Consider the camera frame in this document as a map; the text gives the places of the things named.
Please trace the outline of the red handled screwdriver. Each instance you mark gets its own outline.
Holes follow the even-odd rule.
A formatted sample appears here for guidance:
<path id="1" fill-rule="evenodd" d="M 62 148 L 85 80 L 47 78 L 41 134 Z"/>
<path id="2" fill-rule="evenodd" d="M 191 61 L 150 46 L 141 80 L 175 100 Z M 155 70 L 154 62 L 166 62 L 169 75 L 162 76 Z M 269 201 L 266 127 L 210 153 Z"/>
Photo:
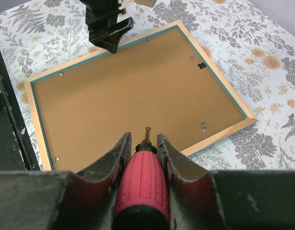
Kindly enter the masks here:
<path id="1" fill-rule="evenodd" d="M 170 198 L 150 127 L 122 175 L 113 211 L 113 230 L 168 230 Z"/>

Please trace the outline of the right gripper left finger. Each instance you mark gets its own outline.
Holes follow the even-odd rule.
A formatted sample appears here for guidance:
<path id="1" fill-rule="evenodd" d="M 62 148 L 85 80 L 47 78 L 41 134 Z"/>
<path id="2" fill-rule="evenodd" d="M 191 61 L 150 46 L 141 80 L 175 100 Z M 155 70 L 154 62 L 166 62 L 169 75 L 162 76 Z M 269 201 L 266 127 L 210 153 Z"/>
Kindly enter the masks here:
<path id="1" fill-rule="evenodd" d="M 0 171 L 0 230 L 109 230 L 131 133 L 97 161 L 70 171 Z"/>

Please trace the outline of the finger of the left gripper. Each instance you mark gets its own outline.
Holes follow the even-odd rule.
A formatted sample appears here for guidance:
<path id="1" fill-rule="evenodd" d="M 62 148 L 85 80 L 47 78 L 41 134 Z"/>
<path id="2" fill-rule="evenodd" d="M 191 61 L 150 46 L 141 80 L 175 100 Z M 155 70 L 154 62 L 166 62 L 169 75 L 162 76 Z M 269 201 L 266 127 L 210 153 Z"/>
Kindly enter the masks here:
<path id="1" fill-rule="evenodd" d="M 99 48 L 105 49 L 112 54 L 117 52 L 120 40 L 124 34 L 132 30 L 134 20 L 129 17 L 113 26 L 102 26 L 90 32 L 90 42 Z"/>

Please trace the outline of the blue picture frame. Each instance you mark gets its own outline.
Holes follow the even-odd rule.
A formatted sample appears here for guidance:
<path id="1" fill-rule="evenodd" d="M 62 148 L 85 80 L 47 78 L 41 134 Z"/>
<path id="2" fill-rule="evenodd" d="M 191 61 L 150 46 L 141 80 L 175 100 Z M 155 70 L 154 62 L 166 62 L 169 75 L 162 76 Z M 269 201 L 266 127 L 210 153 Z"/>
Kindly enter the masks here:
<path id="1" fill-rule="evenodd" d="M 125 132 L 164 134 L 185 156 L 258 119 L 180 21 L 24 81 L 43 169 L 77 172 Z"/>

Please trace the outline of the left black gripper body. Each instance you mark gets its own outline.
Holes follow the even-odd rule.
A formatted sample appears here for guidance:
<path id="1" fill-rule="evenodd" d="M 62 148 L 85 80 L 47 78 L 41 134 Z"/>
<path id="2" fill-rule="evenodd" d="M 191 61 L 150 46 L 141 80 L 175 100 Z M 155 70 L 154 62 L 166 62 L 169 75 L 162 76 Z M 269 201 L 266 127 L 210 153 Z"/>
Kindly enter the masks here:
<path id="1" fill-rule="evenodd" d="M 120 10 L 117 0 L 86 0 L 86 19 L 89 34 L 93 29 L 104 26 L 113 26 L 117 23 L 119 14 L 124 14 L 125 9 Z"/>

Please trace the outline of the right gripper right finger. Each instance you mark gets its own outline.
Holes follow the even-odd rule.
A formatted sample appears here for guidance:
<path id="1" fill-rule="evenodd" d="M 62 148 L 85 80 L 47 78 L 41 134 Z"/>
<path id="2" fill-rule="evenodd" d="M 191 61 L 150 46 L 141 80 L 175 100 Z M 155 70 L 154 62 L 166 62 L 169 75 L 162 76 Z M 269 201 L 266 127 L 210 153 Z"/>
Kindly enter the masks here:
<path id="1" fill-rule="evenodd" d="M 163 135 L 173 230 L 295 230 L 295 171 L 206 170 Z"/>

